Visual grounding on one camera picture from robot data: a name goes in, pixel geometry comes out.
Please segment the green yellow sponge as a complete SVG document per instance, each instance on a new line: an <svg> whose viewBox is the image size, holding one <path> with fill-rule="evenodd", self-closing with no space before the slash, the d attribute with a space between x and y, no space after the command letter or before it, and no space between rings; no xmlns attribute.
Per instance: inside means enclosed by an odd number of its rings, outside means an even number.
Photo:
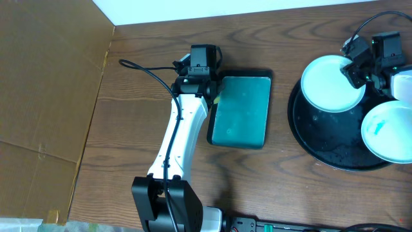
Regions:
<svg viewBox="0 0 412 232"><path fill-rule="evenodd" d="M216 98L213 100L213 104L218 104L220 101L220 95L217 95Z"/></svg>

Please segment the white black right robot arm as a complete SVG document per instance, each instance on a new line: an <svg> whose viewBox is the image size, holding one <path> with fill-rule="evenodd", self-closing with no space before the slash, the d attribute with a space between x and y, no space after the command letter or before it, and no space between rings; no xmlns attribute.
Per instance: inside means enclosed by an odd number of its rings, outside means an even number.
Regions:
<svg viewBox="0 0 412 232"><path fill-rule="evenodd" d="M345 41L341 52L351 61L341 73L353 88L370 82L379 95L411 102L411 66L402 51L399 32L375 34L370 44L356 35Z"/></svg>

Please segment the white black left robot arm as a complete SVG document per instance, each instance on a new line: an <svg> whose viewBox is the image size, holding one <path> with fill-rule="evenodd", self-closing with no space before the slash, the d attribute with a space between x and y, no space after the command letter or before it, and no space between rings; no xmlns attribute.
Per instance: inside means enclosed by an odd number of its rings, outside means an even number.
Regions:
<svg viewBox="0 0 412 232"><path fill-rule="evenodd" d="M131 192L144 231L223 231L220 209L203 206L192 189L191 166L198 135L218 96L219 47L195 44L172 70L175 82L168 86L142 68L121 60L122 66L143 70L171 94L171 114L162 145L147 175L135 177Z"/></svg>

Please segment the mint green plate top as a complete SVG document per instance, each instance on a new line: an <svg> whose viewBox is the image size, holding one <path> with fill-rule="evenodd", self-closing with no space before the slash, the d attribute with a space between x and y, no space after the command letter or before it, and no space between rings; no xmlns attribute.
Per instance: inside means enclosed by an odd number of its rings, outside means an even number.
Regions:
<svg viewBox="0 0 412 232"><path fill-rule="evenodd" d="M351 61L340 55L325 55L313 60L301 77L305 99L315 108L341 113L354 108L364 97L366 87L354 88L341 68Z"/></svg>

